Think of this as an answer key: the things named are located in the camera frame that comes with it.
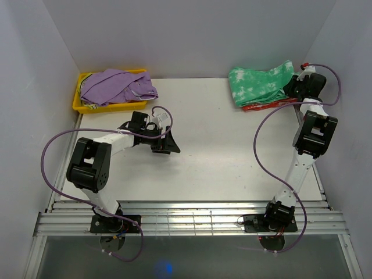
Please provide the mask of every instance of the green tie-dye towel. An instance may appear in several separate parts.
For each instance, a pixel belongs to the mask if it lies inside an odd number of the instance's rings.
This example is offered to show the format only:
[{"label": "green tie-dye towel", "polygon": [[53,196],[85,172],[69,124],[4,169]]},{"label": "green tie-dye towel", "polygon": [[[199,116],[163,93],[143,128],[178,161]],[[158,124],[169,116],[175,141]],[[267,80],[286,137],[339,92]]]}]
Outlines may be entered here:
[{"label": "green tie-dye towel", "polygon": [[234,68],[228,74],[228,81],[237,106],[272,103],[287,98],[282,88],[294,73],[292,62],[287,60],[269,71]]}]

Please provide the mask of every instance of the metal frame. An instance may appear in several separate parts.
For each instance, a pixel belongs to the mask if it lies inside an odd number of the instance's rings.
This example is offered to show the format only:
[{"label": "metal frame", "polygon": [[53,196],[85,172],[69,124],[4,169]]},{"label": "metal frame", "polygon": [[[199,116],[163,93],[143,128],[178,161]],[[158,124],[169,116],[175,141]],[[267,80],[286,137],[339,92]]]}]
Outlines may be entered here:
[{"label": "metal frame", "polygon": [[36,278],[46,243],[46,236],[34,237],[23,278]]},{"label": "metal frame", "polygon": [[[247,234],[237,224],[243,214],[264,213],[266,202],[258,203],[122,203],[125,214],[140,214],[141,227],[147,236],[191,235],[258,235]],[[328,209],[326,202],[305,202],[307,229],[305,234],[347,234],[341,212]],[[39,215],[36,236],[92,235],[89,233],[93,212],[91,208],[71,204],[58,205],[53,213]],[[298,235],[303,228],[304,216],[300,207],[295,213]]]},{"label": "metal frame", "polygon": [[[295,108],[298,120],[301,120],[298,108]],[[75,128],[80,126],[79,115]],[[72,155],[77,133],[72,133],[66,154],[60,166],[55,187],[62,189],[69,158]],[[344,252],[352,278],[362,278],[342,212],[330,210],[316,166],[313,166],[322,201],[304,202],[308,215],[307,235],[337,234]],[[267,202],[125,202],[121,201],[125,214],[142,215],[142,229],[146,236],[200,236],[200,235],[257,235],[247,234],[237,218],[243,214],[264,213]],[[303,228],[303,212],[296,205],[295,218],[299,234]],[[73,201],[61,201],[53,193],[47,213],[41,213],[35,227],[34,241],[31,247],[24,278],[36,278],[47,237],[58,236],[96,236],[90,234],[91,208],[86,204]]]},{"label": "metal frame", "polygon": [[344,252],[344,257],[346,260],[346,264],[348,265],[350,275],[352,279],[361,279],[363,278],[362,272],[360,271],[360,267],[358,261],[354,254],[354,249],[350,241],[350,235],[339,235],[338,239],[341,244],[342,251]]}]

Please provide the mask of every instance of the mounting plate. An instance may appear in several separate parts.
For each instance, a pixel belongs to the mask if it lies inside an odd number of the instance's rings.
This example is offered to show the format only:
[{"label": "mounting plate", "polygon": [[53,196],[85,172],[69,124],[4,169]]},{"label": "mounting plate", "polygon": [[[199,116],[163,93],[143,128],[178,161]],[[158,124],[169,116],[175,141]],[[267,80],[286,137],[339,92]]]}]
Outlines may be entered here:
[{"label": "mounting plate", "polygon": [[[244,222],[244,231],[246,233],[276,233],[277,229],[276,227],[272,228],[272,230],[269,230],[267,226],[264,226],[263,223],[264,214],[253,214],[253,215],[245,215],[243,216],[243,222]],[[296,220],[293,217],[292,223],[289,224],[288,227],[284,229],[285,233],[294,233],[298,231]]]},{"label": "mounting plate", "polygon": [[125,241],[125,235],[116,239],[112,239],[112,237],[100,237],[99,239],[101,248],[110,252],[119,251],[123,247]]},{"label": "mounting plate", "polygon": [[[133,220],[137,222],[139,226],[141,226],[141,215],[123,215],[123,217],[128,218],[130,220]],[[123,221],[123,225],[128,228],[126,231],[126,234],[138,234],[140,230],[130,222],[125,222]],[[110,231],[110,229],[105,226],[105,223],[102,222],[102,219],[98,215],[94,215],[92,217],[92,222],[91,222],[91,228],[89,232],[93,234],[114,234],[115,232]]]},{"label": "mounting plate", "polygon": [[261,243],[261,246],[266,248],[267,250],[272,251],[280,251],[283,249],[285,244],[284,236],[281,237],[259,237],[259,241]]}]

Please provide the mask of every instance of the red cloth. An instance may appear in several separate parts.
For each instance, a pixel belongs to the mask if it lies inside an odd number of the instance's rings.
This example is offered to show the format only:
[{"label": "red cloth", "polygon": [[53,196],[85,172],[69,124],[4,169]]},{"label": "red cloth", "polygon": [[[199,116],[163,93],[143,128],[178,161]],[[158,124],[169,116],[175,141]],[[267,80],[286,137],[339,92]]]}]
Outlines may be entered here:
[{"label": "red cloth", "polygon": [[269,108],[277,108],[282,105],[286,105],[288,103],[294,103],[297,102],[296,98],[287,98],[279,101],[275,101],[272,103],[252,103],[250,105],[246,105],[242,107],[242,110],[245,112],[248,110],[263,110],[263,109],[269,109]]}]

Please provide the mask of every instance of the purple cloth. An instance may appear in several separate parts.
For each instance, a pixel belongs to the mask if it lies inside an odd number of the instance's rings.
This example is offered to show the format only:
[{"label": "purple cloth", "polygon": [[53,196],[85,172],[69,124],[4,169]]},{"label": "purple cloth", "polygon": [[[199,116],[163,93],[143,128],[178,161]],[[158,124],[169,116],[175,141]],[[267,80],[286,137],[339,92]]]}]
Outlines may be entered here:
[{"label": "purple cloth", "polygon": [[107,106],[110,103],[128,103],[158,98],[148,72],[131,74],[127,71],[107,69],[93,74],[84,81],[80,99],[85,103]]}]

